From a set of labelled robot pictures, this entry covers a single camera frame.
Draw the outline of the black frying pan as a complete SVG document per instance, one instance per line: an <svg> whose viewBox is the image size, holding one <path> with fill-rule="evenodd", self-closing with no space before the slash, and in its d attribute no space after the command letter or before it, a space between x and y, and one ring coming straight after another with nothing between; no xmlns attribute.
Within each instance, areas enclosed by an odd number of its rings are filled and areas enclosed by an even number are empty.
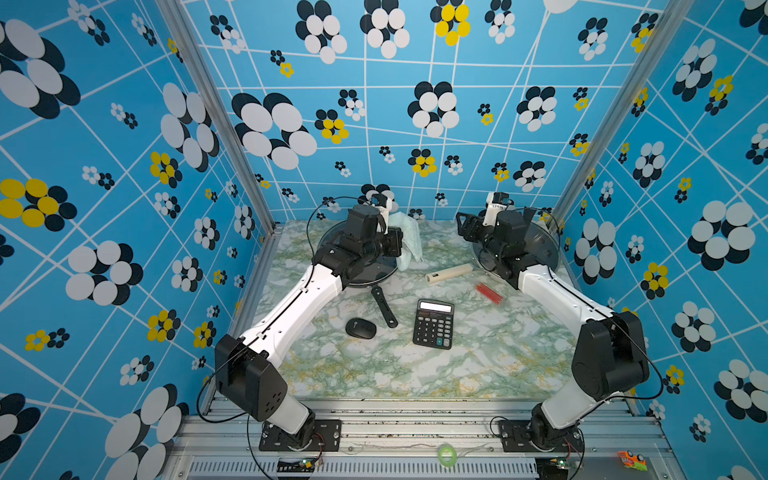
<svg viewBox="0 0 768 480"><path fill-rule="evenodd" d="M399 325L392 309L384 296L380 284L391 277L398 269L397 257L381 254L381 238L385 233L374 233L370 238L354 239L346 233L346 223L341 222L329 229L321 238L320 246L334 245L356 254L362 265L356 274L347 280L347 286L353 288L370 287L371 295L378 306L386 325L395 328Z"/></svg>

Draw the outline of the glass pot lid black handle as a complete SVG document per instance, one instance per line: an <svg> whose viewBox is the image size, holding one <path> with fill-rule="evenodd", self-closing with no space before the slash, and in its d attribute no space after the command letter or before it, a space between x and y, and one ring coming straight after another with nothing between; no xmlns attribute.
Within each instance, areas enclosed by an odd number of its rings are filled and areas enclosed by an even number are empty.
<svg viewBox="0 0 768 480"><path fill-rule="evenodd" d="M535 214L530 207L503 208L490 225L480 224L472 242L479 265L515 289L520 289L520 275L530 267L555 271L559 266L558 241L533 219Z"/></svg>

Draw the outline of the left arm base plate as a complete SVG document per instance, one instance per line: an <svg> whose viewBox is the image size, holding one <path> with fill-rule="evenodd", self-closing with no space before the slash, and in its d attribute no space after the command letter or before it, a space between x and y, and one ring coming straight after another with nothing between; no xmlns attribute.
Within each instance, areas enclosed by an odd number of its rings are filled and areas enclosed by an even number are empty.
<svg viewBox="0 0 768 480"><path fill-rule="evenodd" d="M258 449L263 452L337 452L343 423L341 420L312 419L295 434L268 421L263 423Z"/></svg>

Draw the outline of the black computer mouse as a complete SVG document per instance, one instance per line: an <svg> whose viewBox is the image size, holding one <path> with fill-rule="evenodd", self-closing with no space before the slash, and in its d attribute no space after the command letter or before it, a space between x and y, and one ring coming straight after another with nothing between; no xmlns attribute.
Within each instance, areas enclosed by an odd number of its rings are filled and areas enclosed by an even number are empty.
<svg viewBox="0 0 768 480"><path fill-rule="evenodd" d="M369 320L355 317L347 321L345 332L356 339L370 340L376 336L377 326Z"/></svg>

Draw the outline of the green circuit board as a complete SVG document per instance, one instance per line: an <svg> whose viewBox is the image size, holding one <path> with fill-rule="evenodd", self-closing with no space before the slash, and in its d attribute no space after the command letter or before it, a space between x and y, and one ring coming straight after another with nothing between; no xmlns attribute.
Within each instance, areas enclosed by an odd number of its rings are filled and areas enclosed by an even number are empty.
<svg viewBox="0 0 768 480"><path fill-rule="evenodd" d="M277 472L279 474L289 474L289 473L303 473L303 474L309 474L313 473L318 467L318 463L316 459L301 459L301 460L291 460L291 461L283 461L279 460L277 464Z"/></svg>
<svg viewBox="0 0 768 480"><path fill-rule="evenodd" d="M536 468L539 480L567 480L570 474L567 462L559 458L537 459Z"/></svg>

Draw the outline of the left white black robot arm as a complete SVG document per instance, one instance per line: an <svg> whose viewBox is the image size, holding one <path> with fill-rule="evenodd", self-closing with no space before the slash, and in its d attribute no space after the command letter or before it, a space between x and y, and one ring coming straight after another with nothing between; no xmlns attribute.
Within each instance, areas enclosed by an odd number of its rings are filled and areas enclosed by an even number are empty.
<svg viewBox="0 0 768 480"><path fill-rule="evenodd" d="M379 258L402 253L402 230L388 225L392 200L354 206L343 231L320 246L295 287L259 322L239 337L223 336L215 347L218 392L250 417L282 430L293 448L315 433L315 414L287 393L278 371L299 334L320 310Z"/></svg>

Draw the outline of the right green circuit board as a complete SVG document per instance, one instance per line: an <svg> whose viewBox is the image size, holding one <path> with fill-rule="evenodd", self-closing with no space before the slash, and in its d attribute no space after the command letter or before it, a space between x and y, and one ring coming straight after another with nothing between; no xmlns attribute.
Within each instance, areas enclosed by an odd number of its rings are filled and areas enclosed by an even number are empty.
<svg viewBox="0 0 768 480"><path fill-rule="evenodd" d="M570 474L567 462L559 458L537 459L536 468L539 480L567 480Z"/></svg>

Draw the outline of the light teal microfiber cloth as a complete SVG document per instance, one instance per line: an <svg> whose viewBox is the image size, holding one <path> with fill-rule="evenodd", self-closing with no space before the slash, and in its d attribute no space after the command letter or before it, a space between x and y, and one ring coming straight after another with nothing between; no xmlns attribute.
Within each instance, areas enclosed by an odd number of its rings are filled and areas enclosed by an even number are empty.
<svg viewBox="0 0 768 480"><path fill-rule="evenodd" d="M405 271L413 262L423 260L423 247L418 222L404 213L398 212L389 216L388 226L400 228L403 234L402 252L396 259L399 270Z"/></svg>

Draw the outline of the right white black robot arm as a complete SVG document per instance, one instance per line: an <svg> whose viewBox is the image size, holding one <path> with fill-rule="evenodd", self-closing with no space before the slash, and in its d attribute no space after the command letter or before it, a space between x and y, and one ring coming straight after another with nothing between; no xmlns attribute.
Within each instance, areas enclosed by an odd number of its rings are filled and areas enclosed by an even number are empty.
<svg viewBox="0 0 768 480"><path fill-rule="evenodd" d="M576 338L570 378L531 412L530 442L551 450L600 405L647 381L651 365L637 316L599 305L556 275L554 240L537 233L534 213L502 205L483 215L459 213L456 223L493 273L542 304Z"/></svg>

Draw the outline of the black desk calculator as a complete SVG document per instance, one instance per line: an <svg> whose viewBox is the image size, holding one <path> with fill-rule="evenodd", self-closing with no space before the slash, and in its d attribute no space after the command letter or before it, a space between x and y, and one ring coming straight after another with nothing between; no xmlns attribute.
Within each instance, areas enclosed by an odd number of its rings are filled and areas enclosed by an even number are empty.
<svg viewBox="0 0 768 480"><path fill-rule="evenodd" d="M450 350L453 346L455 307L432 299L417 302L412 342L415 345Z"/></svg>

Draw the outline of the green tape roll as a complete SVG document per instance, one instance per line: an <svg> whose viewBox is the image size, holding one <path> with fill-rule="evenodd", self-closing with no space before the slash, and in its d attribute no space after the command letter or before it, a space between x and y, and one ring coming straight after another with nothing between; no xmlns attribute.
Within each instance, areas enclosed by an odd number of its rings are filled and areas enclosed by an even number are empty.
<svg viewBox="0 0 768 480"><path fill-rule="evenodd" d="M442 467L450 469L456 465L458 454L450 444L445 443L438 447L437 458Z"/></svg>

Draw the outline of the left green circuit board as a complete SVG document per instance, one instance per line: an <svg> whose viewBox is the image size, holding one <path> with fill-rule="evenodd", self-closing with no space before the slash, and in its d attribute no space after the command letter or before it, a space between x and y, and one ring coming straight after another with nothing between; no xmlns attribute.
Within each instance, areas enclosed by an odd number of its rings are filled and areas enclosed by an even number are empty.
<svg viewBox="0 0 768 480"><path fill-rule="evenodd" d="M279 474L289 474L289 473L303 473L303 474L309 474L313 473L318 467L318 463L316 459L301 459L301 460L291 460L291 461L283 461L279 460L277 464L277 472Z"/></svg>

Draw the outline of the aluminium frame rail base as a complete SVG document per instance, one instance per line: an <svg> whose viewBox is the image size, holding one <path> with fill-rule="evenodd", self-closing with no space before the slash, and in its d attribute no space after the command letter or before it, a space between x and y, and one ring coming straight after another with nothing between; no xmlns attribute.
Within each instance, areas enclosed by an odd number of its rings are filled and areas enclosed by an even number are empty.
<svg viewBox="0 0 768 480"><path fill-rule="evenodd" d="M538 479L537 459L559 458L568 479L681 479L682 467L658 420L634 406L609 404L578 428L584 451L562 454L507 453L497 434L499 420L524 420L533 402L522 400L309 399L318 419L343 423L337 452L263 452L262 428L245 419L229 421L234 405L215 396L210 422L197 418L182 427L164 479ZM438 447L458 454L442 467ZM618 452L642 454L648 470L625 468ZM279 460L316 459L313 473L279 474Z"/></svg>

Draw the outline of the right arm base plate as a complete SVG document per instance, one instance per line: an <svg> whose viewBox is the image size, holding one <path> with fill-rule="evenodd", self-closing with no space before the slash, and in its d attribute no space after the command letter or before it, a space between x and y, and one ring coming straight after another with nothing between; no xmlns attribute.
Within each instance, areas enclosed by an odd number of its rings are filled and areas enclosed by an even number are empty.
<svg viewBox="0 0 768 480"><path fill-rule="evenodd" d="M553 429L545 420L499 420L497 434L507 453L562 454L584 451L584 435L575 426Z"/></svg>

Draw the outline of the orange toy car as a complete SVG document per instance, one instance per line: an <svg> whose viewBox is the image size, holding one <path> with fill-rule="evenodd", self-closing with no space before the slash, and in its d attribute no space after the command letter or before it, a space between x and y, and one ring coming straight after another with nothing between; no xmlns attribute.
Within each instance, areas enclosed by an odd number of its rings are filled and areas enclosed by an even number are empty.
<svg viewBox="0 0 768 480"><path fill-rule="evenodd" d="M629 450L623 450L618 452L618 457L625 468L647 471L647 461L642 454L634 454Z"/></svg>

